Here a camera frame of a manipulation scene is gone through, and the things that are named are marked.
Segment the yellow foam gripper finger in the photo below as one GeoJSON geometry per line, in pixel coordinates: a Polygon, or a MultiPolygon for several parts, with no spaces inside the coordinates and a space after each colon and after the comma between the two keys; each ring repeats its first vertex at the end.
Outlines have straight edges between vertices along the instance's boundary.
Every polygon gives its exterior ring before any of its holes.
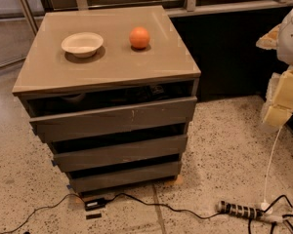
{"type": "Polygon", "coordinates": [[[268,128],[281,128],[293,114],[293,66],[282,74],[274,73],[268,83],[262,123],[268,128]]]}
{"type": "Polygon", "coordinates": [[[260,37],[258,41],[256,42],[256,46],[264,50],[275,50],[277,48],[277,39],[278,39],[279,29],[280,29],[280,25],[277,25],[273,29],[271,29],[268,33],[260,37]]]}

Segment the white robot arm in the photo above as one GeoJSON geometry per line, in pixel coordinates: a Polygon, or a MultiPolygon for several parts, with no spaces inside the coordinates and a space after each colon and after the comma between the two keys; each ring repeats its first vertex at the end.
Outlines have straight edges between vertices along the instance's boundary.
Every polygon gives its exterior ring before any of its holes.
{"type": "Polygon", "coordinates": [[[288,64],[282,74],[272,75],[261,112],[262,126],[274,132],[293,114],[293,9],[281,24],[262,36],[256,46],[264,50],[276,50],[277,58],[288,64]]]}

